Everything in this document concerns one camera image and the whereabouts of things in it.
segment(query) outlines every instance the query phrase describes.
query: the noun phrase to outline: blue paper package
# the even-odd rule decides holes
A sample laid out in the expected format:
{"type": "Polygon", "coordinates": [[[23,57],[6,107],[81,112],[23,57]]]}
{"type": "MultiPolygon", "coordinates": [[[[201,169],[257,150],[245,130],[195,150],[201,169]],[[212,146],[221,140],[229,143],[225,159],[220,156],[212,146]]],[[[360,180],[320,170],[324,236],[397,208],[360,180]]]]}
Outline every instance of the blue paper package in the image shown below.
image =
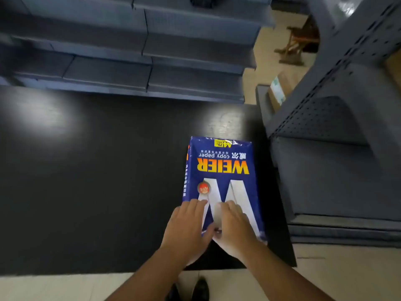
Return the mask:
{"type": "Polygon", "coordinates": [[[207,199],[203,213],[203,231],[215,222],[221,224],[219,202],[240,205],[256,236],[266,241],[260,213],[251,142],[209,137],[191,137],[183,202],[207,199]]]}

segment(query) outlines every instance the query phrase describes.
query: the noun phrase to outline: black tabletop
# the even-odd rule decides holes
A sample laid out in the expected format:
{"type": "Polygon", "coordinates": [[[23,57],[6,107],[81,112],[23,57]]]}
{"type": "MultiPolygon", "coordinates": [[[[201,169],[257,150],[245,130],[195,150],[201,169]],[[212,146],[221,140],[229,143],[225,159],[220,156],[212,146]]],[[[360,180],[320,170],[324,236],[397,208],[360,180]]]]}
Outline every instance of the black tabletop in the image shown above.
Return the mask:
{"type": "MultiPolygon", "coordinates": [[[[191,136],[253,142],[269,247],[294,266],[258,106],[0,87],[0,274],[135,271],[181,204],[191,136]]],[[[226,268],[214,242],[188,267],[226,268]]]]}

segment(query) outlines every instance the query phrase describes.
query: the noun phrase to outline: right hand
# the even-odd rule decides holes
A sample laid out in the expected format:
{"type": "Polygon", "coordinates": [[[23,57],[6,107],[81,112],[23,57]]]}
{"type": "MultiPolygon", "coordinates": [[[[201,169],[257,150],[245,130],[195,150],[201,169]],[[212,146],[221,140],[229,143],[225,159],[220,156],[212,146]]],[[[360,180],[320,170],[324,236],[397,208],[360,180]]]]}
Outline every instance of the right hand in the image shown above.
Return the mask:
{"type": "Polygon", "coordinates": [[[239,205],[233,201],[219,205],[222,233],[215,233],[213,240],[230,256],[244,263],[246,253],[261,242],[256,238],[247,215],[239,205]]]}

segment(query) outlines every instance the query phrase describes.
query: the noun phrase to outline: forearm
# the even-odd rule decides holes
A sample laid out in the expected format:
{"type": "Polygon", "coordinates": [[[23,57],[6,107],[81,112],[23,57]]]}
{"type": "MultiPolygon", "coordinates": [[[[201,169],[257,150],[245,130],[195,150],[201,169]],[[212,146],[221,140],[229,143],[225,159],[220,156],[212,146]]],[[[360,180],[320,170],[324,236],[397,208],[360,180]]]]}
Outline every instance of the forearm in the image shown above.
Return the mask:
{"type": "Polygon", "coordinates": [[[184,267],[169,249],[160,248],[106,301],[161,301],[184,267]]]}
{"type": "Polygon", "coordinates": [[[270,301],[332,301],[260,242],[248,247],[243,263],[270,301]]]}

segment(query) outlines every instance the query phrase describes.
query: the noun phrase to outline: yellow label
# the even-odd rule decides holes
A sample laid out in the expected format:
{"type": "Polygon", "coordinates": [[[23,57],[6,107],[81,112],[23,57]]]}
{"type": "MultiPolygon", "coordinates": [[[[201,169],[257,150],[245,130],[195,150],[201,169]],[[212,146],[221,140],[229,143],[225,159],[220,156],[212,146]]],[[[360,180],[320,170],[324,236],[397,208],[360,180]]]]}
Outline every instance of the yellow label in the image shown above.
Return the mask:
{"type": "Polygon", "coordinates": [[[215,139],[214,140],[214,146],[215,147],[219,147],[219,148],[225,148],[225,147],[231,148],[231,141],[215,139]]]}

